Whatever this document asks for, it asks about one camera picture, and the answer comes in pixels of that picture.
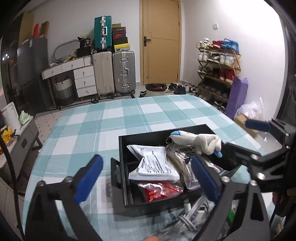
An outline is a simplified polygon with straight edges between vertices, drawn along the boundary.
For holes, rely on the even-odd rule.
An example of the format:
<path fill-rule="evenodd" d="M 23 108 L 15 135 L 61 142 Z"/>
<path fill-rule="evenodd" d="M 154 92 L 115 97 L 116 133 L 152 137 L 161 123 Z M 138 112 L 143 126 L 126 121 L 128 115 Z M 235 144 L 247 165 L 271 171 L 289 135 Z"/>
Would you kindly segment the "green white snack packet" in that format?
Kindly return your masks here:
<path fill-rule="evenodd" d="M 233 200 L 232 203 L 231 203 L 231 208 L 230 208 L 228 216 L 226 218 L 226 223 L 227 223 L 227 225 L 229 227 L 231 227 L 232 224 L 233 224 L 235 214 L 236 214 L 236 211 L 237 211 L 237 208 L 238 208 L 238 204 L 239 204 L 238 199 Z"/>

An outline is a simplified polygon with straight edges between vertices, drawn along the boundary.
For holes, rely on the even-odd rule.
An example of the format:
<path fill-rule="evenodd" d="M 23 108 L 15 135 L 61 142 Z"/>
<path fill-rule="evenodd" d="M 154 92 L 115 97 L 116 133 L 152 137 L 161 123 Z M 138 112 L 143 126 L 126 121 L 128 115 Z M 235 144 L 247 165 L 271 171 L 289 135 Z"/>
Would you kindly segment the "white plush toy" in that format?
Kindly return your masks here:
<path fill-rule="evenodd" d="M 215 154 L 218 158 L 222 158 L 222 140 L 215 134 L 194 134 L 185 131 L 174 131 L 170 134 L 172 141 L 181 146 L 194 145 L 196 153 L 211 155 Z"/>

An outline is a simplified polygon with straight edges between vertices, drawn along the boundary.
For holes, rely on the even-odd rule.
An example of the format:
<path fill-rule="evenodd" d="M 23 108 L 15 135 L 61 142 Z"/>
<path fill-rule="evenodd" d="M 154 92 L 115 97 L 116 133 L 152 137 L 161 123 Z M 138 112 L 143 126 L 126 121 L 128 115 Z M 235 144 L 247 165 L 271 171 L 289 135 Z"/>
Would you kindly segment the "adidas white laces bag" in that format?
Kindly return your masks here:
<path fill-rule="evenodd" d="M 166 157 L 180 175 L 181 182 L 188 190 L 200 188 L 199 181 L 195 177 L 191 167 L 191 157 L 196 155 L 195 145 L 181 146 L 175 143 L 166 146 Z"/>

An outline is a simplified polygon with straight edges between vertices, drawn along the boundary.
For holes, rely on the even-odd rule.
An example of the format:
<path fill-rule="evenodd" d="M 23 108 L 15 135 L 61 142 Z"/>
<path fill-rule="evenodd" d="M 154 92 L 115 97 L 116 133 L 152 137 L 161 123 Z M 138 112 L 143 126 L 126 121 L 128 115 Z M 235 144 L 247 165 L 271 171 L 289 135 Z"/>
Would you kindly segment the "red balloon glue packet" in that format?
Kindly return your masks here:
<path fill-rule="evenodd" d="M 145 202 L 173 198 L 184 192 L 184 187 L 178 182 L 137 182 L 137 186 L 141 190 Z"/>

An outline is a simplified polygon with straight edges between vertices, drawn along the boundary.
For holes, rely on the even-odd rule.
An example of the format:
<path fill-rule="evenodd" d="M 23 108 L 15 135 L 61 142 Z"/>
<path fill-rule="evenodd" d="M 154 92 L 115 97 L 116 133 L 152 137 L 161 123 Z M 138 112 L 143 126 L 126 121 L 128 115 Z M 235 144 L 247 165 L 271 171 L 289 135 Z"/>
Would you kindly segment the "white printed sachet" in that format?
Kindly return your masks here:
<path fill-rule="evenodd" d="M 167 160 L 165 147 L 128 145 L 127 148 L 140 160 L 138 166 L 129 173 L 129 180 L 172 182 L 180 180 L 178 171 Z"/>

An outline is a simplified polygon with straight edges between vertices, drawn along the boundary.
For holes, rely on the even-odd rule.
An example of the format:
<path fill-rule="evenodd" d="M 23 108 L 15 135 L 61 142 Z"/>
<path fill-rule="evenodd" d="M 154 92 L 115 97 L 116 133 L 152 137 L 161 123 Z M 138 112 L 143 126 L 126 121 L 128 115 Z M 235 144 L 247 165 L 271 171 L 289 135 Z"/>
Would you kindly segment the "black cardboard box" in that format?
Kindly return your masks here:
<path fill-rule="evenodd" d="M 194 136 L 213 133 L 203 124 L 118 138 L 119 160 L 110 160 L 111 183 L 122 191 L 124 216 L 167 211 L 201 196 L 191 168 L 196 144 L 178 145 L 171 138 L 182 131 Z"/>

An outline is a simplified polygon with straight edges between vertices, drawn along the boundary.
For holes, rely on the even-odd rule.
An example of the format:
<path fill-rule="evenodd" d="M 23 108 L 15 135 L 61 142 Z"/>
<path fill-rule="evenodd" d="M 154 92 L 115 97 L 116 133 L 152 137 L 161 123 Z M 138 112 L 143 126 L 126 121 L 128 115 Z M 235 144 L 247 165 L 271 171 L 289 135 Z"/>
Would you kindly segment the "white plastic bag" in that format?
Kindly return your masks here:
<path fill-rule="evenodd" d="M 241 107 L 237 109 L 234 118 L 239 115 L 244 115 L 246 118 L 251 120 L 264 121 L 262 98 L 260 97 L 259 101 L 252 101 L 241 105 Z"/>

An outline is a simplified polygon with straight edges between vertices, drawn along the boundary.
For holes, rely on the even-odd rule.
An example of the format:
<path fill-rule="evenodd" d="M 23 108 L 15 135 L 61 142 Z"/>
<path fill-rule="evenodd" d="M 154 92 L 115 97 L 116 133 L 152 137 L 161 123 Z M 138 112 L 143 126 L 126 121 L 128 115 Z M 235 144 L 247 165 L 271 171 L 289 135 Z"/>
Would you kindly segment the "wooden shoe rack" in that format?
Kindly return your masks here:
<path fill-rule="evenodd" d="M 224 113 L 234 78 L 241 72 L 239 43 L 227 38 L 213 41 L 204 38 L 197 42 L 196 48 L 197 74 L 201 79 L 197 96 Z"/>

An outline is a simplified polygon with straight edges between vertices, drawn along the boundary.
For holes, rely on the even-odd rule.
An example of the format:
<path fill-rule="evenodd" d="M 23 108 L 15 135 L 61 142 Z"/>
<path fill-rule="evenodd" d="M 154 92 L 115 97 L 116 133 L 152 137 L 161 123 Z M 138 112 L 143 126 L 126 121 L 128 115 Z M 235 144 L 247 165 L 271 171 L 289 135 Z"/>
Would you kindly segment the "yellow snack bag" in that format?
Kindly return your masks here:
<path fill-rule="evenodd" d="M 1 130 L 1 138 L 3 139 L 5 144 L 16 140 L 17 137 L 15 136 L 15 131 L 12 129 L 11 126 L 7 126 Z"/>

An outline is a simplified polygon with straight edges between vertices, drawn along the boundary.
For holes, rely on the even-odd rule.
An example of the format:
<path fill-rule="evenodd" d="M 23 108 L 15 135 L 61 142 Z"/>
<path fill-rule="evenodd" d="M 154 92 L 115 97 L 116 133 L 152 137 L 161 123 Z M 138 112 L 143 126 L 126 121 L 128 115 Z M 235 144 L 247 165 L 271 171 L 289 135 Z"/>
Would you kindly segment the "grey white laundry basket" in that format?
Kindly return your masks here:
<path fill-rule="evenodd" d="M 63 81 L 54 84 L 56 96 L 60 106 L 71 105 L 74 102 L 72 80 L 66 77 Z"/>

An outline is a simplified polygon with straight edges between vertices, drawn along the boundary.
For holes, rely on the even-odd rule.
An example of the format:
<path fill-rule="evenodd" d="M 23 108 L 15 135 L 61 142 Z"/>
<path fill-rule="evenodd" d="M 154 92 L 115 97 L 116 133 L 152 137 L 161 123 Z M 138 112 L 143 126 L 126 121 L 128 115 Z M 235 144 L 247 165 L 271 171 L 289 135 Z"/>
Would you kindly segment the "white air purifier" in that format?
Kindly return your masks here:
<path fill-rule="evenodd" d="M 10 102 L 7 106 L 5 106 L 1 110 L 1 114 L 4 119 L 4 123 L 6 124 L 6 126 L 10 126 L 12 131 L 14 131 L 14 130 L 18 131 L 21 129 L 19 115 L 16 111 L 16 107 L 13 102 Z"/>

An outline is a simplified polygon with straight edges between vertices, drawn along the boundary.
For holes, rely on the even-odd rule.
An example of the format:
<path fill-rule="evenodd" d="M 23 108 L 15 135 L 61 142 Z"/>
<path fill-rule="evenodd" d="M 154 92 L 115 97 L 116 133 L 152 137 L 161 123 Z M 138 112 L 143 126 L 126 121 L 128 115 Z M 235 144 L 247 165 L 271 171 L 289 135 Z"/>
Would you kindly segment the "white drawer desk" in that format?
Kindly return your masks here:
<path fill-rule="evenodd" d="M 91 56 L 66 61 L 42 71 L 43 80 L 62 76 L 71 78 L 79 98 L 97 94 Z"/>

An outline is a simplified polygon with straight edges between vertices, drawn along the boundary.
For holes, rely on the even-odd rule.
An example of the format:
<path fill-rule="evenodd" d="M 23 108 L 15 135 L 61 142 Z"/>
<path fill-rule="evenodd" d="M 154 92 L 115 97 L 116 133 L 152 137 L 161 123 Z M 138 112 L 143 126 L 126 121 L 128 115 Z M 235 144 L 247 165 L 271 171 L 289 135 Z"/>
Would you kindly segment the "beige suitcase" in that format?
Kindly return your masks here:
<path fill-rule="evenodd" d="M 112 53 L 100 52 L 93 55 L 93 68 L 98 95 L 107 95 L 115 92 Z"/>

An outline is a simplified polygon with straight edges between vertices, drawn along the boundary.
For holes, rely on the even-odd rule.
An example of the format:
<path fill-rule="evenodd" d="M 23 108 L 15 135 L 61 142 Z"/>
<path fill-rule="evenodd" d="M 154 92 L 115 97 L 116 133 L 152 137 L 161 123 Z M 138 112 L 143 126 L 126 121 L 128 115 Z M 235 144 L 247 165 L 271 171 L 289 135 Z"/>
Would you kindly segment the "dark grey refrigerator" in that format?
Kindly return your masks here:
<path fill-rule="evenodd" d="M 53 105 L 48 82 L 42 78 L 42 71 L 49 66 L 47 47 L 47 39 L 32 38 L 17 50 L 18 84 L 30 115 Z"/>

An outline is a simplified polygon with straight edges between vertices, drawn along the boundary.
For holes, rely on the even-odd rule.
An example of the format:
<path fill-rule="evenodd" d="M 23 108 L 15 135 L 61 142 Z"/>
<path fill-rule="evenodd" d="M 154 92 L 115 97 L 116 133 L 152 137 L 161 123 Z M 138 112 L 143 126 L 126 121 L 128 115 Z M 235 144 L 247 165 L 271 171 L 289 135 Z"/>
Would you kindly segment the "stack of shoe boxes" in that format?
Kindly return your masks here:
<path fill-rule="evenodd" d="M 113 51 L 129 51 L 130 44 L 126 35 L 126 27 L 121 24 L 112 24 Z"/>

